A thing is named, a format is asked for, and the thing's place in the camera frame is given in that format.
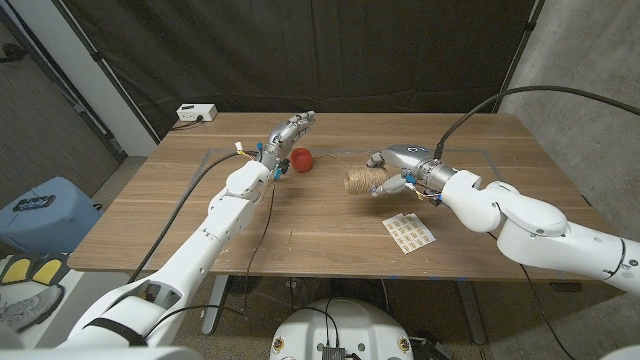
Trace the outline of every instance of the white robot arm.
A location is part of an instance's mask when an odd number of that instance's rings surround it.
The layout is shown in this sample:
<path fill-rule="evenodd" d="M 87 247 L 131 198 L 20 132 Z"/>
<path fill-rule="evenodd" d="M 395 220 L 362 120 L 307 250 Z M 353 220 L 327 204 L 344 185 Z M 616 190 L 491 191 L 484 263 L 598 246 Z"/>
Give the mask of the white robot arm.
<path fill-rule="evenodd" d="M 433 160 L 416 145 L 390 146 L 367 162 L 371 167 L 385 164 L 400 167 L 405 184 L 385 188 L 387 181 L 381 186 L 384 191 L 372 189 L 372 195 L 422 184 L 425 195 L 436 205 L 449 206 L 472 231 L 489 232 L 504 221 L 497 244 L 511 260 L 590 276 L 640 295 L 640 243 L 569 222 L 553 205 L 521 195 L 503 182 L 479 190 L 480 176 Z"/>
<path fill-rule="evenodd" d="M 59 348 L 170 344 L 184 312 L 149 331 L 163 316 L 190 303 L 224 244 L 249 225 L 261 191 L 279 176 L 280 163 L 314 122 L 315 113 L 310 111 L 278 125 L 257 161 L 247 162 L 227 178 L 226 187 L 209 203 L 207 218 L 167 263 L 154 274 L 105 294 Z M 148 300 L 148 293 L 156 295 Z"/>

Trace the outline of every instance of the dark backdrop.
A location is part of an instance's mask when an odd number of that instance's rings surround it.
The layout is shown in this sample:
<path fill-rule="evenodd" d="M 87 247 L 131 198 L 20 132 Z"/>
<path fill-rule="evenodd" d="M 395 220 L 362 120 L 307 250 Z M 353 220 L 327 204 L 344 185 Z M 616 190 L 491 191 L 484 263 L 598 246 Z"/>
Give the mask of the dark backdrop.
<path fill-rule="evenodd" d="M 64 0 L 163 137 L 219 111 L 466 112 L 499 91 L 533 0 Z"/>

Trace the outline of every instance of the gray wall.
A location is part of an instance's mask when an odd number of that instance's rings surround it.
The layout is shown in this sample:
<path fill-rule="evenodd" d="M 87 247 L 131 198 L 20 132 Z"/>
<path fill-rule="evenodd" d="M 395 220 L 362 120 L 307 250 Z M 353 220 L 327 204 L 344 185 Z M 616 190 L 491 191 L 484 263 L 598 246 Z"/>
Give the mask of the gray wall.
<path fill-rule="evenodd" d="M 547 0 L 510 87 L 564 85 L 640 107 L 640 1 Z M 505 98 L 619 235 L 640 240 L 640 118 L 569 94 Z"/>

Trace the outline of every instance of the black cable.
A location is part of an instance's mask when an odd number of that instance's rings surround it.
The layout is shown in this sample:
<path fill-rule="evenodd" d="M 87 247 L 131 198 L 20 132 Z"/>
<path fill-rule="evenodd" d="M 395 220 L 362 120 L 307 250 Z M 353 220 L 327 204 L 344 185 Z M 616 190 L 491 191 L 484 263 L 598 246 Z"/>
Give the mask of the black cable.
<path fill-rule="evenodd" d="M 289 293 L 291 294 L 291 312 L 293 312 L 293 278 L 289 278 Z"/>
<path fill-rule="evenodd" d="M 336 321 L 333 320 L 333 317 L 331 315 L 329 315 L 329 313 L 327 313 L 326 311 L 322 311 L 316 308 L 312 308 L 312 307 L 301 307 L 300 310 L 313 310 L 313 311 L 317 311 L 320 313 L 323 313 L 325 315 L 325 319 L 328 317 L 329 319 L 331 319 L 331 322 L 333 323 L 333 328 L 336 329 L 336 347 L 338 347 L 338 344 L 340 344 L 340 338 L 338 337 L 338 326 L 336 325 Z M 329 324 L 327 323 L 327 346 L 329 345 Z"/>
<path fill-rule="evenodd" d="M 249 270 L 251 269 L 251 263 L 253 262 L 253 258 L 256 257 L 258 253 L 258 249 L 264 240 L 265 235 L 267 235 L 267 229 L 269 229 L 269 224 L 271 223 L 271 213 L 273 212 L 273 198 L 276 195 L 276 183 L 273 183 L 273 189 L 271 191 L 271 204 L 269 205 L 269 217 L 267 218 L 267 225 L 264 227 L 264 232 L 262 232 L 262 237 L 260 238 L 260 242 L 258 242 L 258 246 L 256 246 L 255 250 L 253 250 L 253 255 L 251 255 L 251 260 L 249 260 L 249 266 L 247 266 L 247 273 L 244 275 L 244 313 L 247 313 L 247 299 L 249 297 Z"/>
<path fill-rule="evenodd" d="M 198 117 L 197 117 L 195 120 L 193 120 L 193 121 L 191 121 L 191 122 L 189 122 L 189 123 L 186 123 L 186 124 L 184 124 L 184 125 L 180 125 L 180 126 L 172 127 L 171 129 L 169 129 L 169 131 L 177 131 L 177 130 L 188 130 L 188 129 L 191 129 L 191 128 L 193 127 L 193 125 L 196 125 L 196 124 L 198 124 L 198 123 L 201 123 L 203 119 L 204 119 L 204 118 L 202 117 L 202 115 L 198 115 Z"/>
<path fill-rule="evenodd" d="M 462 125 L 465 121 L 467 121 L 467 119 L 469 119 L 473 114 L 475 114 L 478 111 L 480 111 L 480 109 L 482 109 L 483 107 L 491 104 L 491 102 L 493 102 L 494 100 L 502 99 L 503 97 L 505 97 L 507 95 L 515 94 L 515 93 L 521 93 L 521 92 L 528 92 L 528 91 L 556 91 L 556 92 L 574 94 L 574 95 L 582 96 L 582 97 L 585 97 L 585 98 L 588 98 L 588 99 L 591 99 L 591 100 L 599 101 L 599 102 L 602 102 L 602 103 L 617 107 L 618 109 L 622 109 L 622 110 L 628 111 L 628 112 L 630 112 L 632 114 L 636 114 L 636 115 L 640 116 L 640 109 L 638 109 L 635 106 L 631 106 L 629 104 L 625 104 L 623 102 L 620 102 L 620 101 L 617 101 L 617 100 L 613 100 L 611 98 L 604 97 L 604 96 L 601 96 L 601 95 L 598 95 L 598 94 L 590 93 L 588 91 L 574 89 L 574 88 L 570 88 L 570 87 L 566 87 L 566 86 L 534 85 L 534 86 L 523 86 L 523 87 L 508 89 L 508 90 L 505 90 L 505 91 L 501 91 L 501 92 L 493 95 L 492 97 L 488 98 L 487 100 L 481 102 L 478 106 L 476 106 L 471 111 L 469 111 L 466 115 L 461 117 L 460 120 L 456 121 L 456 123 L 453 124 L 449 128 L 449 130 L 447 130 L 447 132 L 440 139 L 440 142 L 436 146 L 436 150 L 435 150 L 435 152 L 433 154 L 433 158 L 436 159 L 436 160 L 439 160 L 442 157 L 442 151 L 444 150 L 445 141 L 447 141 L 449 136 L 451 136 L 451 134 L 453 134 L 453 132 L 456 131 L 456 129 L 459 128 L 460 125 Z"/>
<path fill-rule="evenodd" d="M 254 156 L 256 155 L 255 151 L 246 151 L 246 153 L 249 154 L 249 155 L 254 155 Z M 171 216 L 169 217 L 169 220 L 165 224 L 164 229 L 162 229 L 162 232 L 160 233 L 160 235 L 158 235 L 158 238 L 156 239 L 156 241 L 153 243 L 153 245 L 151 245 L 151 248 L 149 249 L 149 251 L 145 255 L 144 259 L 142 259 L 142 261 L 140 262 L 140 265 L 138 265 L 138 268 L 136 269 L 136 271 L 133 272 L 133 274 L 129 278 L 129 281 L 127 282 L 127 284 L 131 284 L 132 282 L 134 282 L 136 280 L 136 278 L 138 277 L 138 275 L 140 275 L 140 272 L 142 272 L 144 266 L 147 264 L 147 261 L 149 261 L 149 259 L 153 255 L 153 253 L 156 251 L 156 249 L 160 245 L 160 242 L 162 242 L 162 239 L 164 239 L 164 236 L 169 231 L 169 228 L 173 224 L 173 221 L 178 216 L 178 213 L 180 212 L 180 209 L 182 209 L 182 206 L 187 201 L 187 198 L 189 197 L 189 195 L 191 195 L 191 193 L 193 192 L 193 189 L 195 189 L 196 185 L 198 185 L 200 180 L 202 180 L 202 178 L 207 174 L 207 172 L 209 172 L 209 170 L 211 170 L 214 166 L 216 166 L 216 165 L 220 164 L 221 162 L 223 162 L 223 161 L 225 161 L 225 160 L 227 160 L 229 158 L 232 158 L 232 157 L 234 157 L 236 155 L 239 155 L 239 154 L 237 152 L 231 153 L 231 154 L 225 155 L 225 156 L 221 157 L 220 159 L 216 160 L 213 164 L 207 166 L 198 175 L 198 177 L 193 181 L 193 183 L 191 183 L 191 185 L 189 185 L 189 187 L 187 188 L 185 193 L 182 195 L 182 198 L 180 199 L 180 201 L 178 201 L 178 204 L 176 205 L 176 208 L 173 210 L 173 213 L 171 214 Z"/>
<path fill-rule="evenodd" d="M 227 311 L 231 311 L 234 314 L 242 315 L 242 316 L 245 317 L 245 319 L 247 318 L 245 316 L 245 314 L 243 314 L 243 313 L 241 313 L 239 311 L 236 311 L 236 310 L 233 310 L 233 309 L 229 309 L 229 308 L 226 308 L 226 307 L 222 307 L 222 306 L 218 306 L 218 305 L 192 305 L 192 306 L 186 306 L 186 307 L 180 308 L 178 310 L 174 310 L 174 311 L 168 313 L 167 315 L 163 316 L 160 320 L 158 320 L 158 322 L 155 325 L 153 325 L 149 331 L 147 331 L 147 334 L 144 336 L 145 340 L 149 337 L 149 335 L 151 335 L 151 332 L 153 332 L 153 330 L 155 330 L 158 327 L 158 325 L 160 325 L 163 321 L 167 320 L 168 318 L 172 317 L 173 315 L 181 313 L 183 311 L 187 311 L 187 310 L 205 309 L 205 308 L 215 308 L 215 309 L 227 310 Z"/>
<path fill-rule="evenodd" d="M 487 234 L 491 235 L 491 237 L 494 240 L 498 241 L 498 238 L 496 238 L 495 235 L 493 235 L 492 233 L 488 232 Z M 576 358 L 574 358 L 571 354 L 569 354 L 569 351 L 567 351 L 567 349 L 562 344 L 562 341 L 560 341 L 560 338 L 558 338 L 558 335 L 556 334 L 555 330 L 553 330 L 553 327 L 551 326 L 551 322 L 547 318 L 547 314 L 544 312 L 544 308 L 542 307 L 542 301 L 540 300 L 540 297 L 538 296 L 538 292 L 536 291 L 536 288 L 533 287 L 533 282 L 531 281 L 531 278 L 529 277 L 529 273 L 527 272 L 527 269 L 525 269 L 525 267 L 522 264 L 518 264 L 518 265 L 520 265 L 520 268 L 522 268 L 522 271 L 524 271 L 524 275 L 527 277 L 527 282 L 529 283 L 529 287 L 531 288 L 531 291 L 533 292 L 533 296 L 536 299 L 536 303 L 538 305 L 538 308 L 540 309 L 540 312 L 542 313 L 542 317 L 544 318 L 544 322 L 547 323 L 547 326 L 549 327 L 549 330 L 551 330 L 551 334 L 556 339 L 556 342 L 558 343 L 558 345 L 560 346 L 562 351 L 564 351 L 564 353 L 569 357 L 569 359 L 576 360 Z"/>
<path fill-rule="evenodd" d="M 329 320 L 327 320 L 327 317 L 329 317 L 329 303 L 331 302 L 331 300 L 333 299 L 333 294 L 331 294 L 331 297 L 329 297 L 329 300 L 327 300 L 327 306 L 324 308 L 324 325 L 327 327 L 327 346 L 329 345 Z M 338 333 L 336 332 L 336 347 L 338 347 Z"/>

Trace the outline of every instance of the ball of twine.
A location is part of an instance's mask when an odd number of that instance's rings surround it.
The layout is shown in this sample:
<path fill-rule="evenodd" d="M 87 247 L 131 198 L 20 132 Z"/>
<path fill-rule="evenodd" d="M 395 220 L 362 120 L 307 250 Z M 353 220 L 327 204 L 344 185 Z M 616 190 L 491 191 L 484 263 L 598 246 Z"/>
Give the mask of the ball of twine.
<path fill-rule="evenodd" d="M 389 172 L 385 168 L 353 168 L 344 176 L 344 188 L 347 194 L 367 194 L 371 188 L 382 185 L 388 179 Z"/>

